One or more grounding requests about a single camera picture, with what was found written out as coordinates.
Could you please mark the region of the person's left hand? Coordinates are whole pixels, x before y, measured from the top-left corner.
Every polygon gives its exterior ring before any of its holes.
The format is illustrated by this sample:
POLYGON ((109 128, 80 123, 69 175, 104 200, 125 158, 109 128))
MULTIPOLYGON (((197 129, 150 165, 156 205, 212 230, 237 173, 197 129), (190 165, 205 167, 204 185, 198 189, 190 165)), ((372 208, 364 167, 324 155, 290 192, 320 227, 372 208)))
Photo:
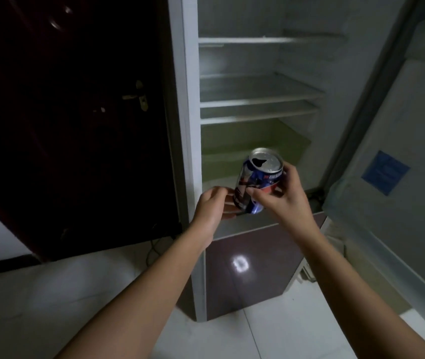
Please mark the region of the person's left hand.
POLYGON ((207 244, 213 240, 213 236, 222 220, 236 217, 241 210, 233 203, 233 200, 215 199, 213 187, 201 194, 191 229, 197 236, 205 239, 207 244))

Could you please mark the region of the person's right hand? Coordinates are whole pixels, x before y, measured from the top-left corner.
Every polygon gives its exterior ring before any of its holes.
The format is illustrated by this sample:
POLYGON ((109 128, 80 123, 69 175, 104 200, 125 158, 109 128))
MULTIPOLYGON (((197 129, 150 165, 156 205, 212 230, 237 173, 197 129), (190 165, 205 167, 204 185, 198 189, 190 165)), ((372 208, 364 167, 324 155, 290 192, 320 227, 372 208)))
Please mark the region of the person's right hand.
POLYGON ((264 208, 272 212, 298 244, 320 233, 294 165, 284 162, 279 186, 281 191, 271 194, 277 197, 276 206, 264 208))

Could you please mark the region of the blue drink can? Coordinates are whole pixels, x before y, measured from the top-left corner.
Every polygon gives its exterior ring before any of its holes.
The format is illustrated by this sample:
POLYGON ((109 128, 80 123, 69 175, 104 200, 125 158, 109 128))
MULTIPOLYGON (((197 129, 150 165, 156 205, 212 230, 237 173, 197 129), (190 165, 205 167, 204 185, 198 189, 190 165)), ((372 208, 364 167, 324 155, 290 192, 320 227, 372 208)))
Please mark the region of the blue drink can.
POLYGON ((234 189, 234 204, 244 213, 261 212, 263 206, 254 200, 246 189, 253 187, 271 194, 276 190, 282 173, 283 159, 276 151, 268 148, 252 150, 242 164, 234 189))

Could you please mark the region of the person's left forearm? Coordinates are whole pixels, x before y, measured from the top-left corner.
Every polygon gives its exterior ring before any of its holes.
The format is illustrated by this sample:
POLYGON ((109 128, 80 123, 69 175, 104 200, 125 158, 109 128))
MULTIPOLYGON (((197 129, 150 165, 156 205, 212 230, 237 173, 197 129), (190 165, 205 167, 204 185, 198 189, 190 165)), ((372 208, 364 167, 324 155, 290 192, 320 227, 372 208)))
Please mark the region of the person's left forearm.
POLYGON ((108 305, 55 359, 147 359, 218 222, 196 219, 187 231, 108 305))

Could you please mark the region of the person's right forearm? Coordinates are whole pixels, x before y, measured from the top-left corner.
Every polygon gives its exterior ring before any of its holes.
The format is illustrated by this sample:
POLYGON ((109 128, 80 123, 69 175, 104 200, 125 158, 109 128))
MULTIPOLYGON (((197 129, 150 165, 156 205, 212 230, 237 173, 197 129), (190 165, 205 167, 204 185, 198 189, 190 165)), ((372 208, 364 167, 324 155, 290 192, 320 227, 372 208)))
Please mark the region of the person's right forearm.
POLYGON ((425 359, 425 340, 371 289, 316 225, 292 236, 358 359, 425 359))

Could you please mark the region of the green crisper drawer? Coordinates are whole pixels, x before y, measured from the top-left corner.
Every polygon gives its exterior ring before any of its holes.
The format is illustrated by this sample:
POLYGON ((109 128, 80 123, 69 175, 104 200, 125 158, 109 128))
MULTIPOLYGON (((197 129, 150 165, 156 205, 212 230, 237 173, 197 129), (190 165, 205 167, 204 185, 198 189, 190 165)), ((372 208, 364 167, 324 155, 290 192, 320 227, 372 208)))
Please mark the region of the green crisper drawer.
POLYGON ((311 141, 278 119, 201 126, 202 181, 237 178, 242 163, 256 148, 276 151, 297 163, 311 141))

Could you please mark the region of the dark brown freezer door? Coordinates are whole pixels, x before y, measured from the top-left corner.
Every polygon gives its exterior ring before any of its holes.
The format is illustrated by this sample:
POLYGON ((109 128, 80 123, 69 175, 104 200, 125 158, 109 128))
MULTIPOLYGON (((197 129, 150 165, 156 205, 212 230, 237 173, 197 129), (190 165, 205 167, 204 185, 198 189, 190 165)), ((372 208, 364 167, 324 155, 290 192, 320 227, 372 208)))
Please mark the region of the dark brown freezer door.
POLYGON ((304 255, 267 212, 220 223, 205 250, 205 319, 216 319, 282 295, 304 255))

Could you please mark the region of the white refrigerator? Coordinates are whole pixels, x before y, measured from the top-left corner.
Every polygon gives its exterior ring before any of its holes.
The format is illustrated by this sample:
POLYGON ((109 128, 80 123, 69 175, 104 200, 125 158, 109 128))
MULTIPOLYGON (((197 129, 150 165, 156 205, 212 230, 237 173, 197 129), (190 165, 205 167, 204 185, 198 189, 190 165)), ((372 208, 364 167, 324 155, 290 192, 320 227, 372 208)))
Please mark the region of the white refrigerator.
POLYGON ((185 188, 234 187, 271 148, 316 189, 411 0, 166 0, 185 188))

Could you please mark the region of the glass refrigerator shelf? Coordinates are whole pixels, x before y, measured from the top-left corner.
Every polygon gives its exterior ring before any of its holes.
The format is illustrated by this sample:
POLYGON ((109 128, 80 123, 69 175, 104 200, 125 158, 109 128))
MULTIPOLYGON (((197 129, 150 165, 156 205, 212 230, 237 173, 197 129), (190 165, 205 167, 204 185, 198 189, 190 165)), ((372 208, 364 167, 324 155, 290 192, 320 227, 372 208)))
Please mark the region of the glass refrigerator shelf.
POLYGON ((347 36, 339 33, 322 31, 303 31, 297 29, 284 29, 282 34, 265 35, 215 35, 199 36, 200 47, 222 47, 229 44, 304 44, 323 41, 346 42, 347 36))
POLYGON ((323 96, 323 91, 280 74, 200 79, 200 108, 292 102, 323 96))
POLYGON ((200 124, 226 124, 314 114, 318 107, 307 101, 251 104, 244 106, 201 108, 200 124))

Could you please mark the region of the blue sticker label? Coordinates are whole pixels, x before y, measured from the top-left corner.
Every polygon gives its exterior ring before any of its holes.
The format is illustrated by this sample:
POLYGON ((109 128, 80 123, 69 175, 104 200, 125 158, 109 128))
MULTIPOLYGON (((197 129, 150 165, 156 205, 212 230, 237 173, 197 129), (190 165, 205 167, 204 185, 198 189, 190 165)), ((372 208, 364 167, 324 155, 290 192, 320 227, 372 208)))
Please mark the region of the blue sticker label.
POLYGON ((409 170, 409 166, 379 150, 361 175, 361 179, 384 196, 389 196, 409 170))

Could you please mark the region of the white refrigerator door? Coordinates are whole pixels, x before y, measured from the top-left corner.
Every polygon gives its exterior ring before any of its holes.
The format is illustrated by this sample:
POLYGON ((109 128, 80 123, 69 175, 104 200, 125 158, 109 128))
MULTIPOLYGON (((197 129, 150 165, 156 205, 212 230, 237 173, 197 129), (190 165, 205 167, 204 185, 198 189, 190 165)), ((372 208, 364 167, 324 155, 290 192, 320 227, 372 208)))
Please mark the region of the white refrigerator door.
POLYGON ((413 0, 341 150, 326 214, 425 320, 425 0, 413 0))

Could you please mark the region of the dark red entrance door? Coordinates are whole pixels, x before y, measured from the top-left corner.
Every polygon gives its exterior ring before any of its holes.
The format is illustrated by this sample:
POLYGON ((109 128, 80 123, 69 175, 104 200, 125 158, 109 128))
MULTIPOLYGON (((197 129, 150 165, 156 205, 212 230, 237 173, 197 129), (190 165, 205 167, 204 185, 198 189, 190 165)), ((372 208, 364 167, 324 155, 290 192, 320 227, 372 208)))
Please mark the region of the dark red entrance door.
POLYGON ((156 1, 0 0, 0 221, 44 261, 180 232, 156 1))

